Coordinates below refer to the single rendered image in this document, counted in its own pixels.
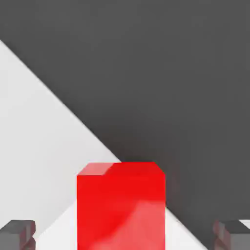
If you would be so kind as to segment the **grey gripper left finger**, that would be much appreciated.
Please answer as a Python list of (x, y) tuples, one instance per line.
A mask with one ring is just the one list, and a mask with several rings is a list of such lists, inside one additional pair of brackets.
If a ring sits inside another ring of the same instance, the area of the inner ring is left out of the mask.
[(0, 229), (0, 250), (36, 250), (33, 220), (11, 220)]

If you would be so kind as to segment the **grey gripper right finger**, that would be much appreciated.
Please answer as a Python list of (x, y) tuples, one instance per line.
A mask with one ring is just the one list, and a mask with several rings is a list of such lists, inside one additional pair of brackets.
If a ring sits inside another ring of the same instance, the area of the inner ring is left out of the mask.
[(250, 229), (239, 220), (215, 221), (213, 250), (250, 250)]

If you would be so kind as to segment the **small red cube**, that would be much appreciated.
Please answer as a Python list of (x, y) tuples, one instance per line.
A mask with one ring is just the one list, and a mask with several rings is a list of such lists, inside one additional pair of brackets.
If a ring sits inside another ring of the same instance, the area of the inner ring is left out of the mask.
[(156, 163), (89, 163), (77, 175), (77, 250), (166, 250), (165, 209)]

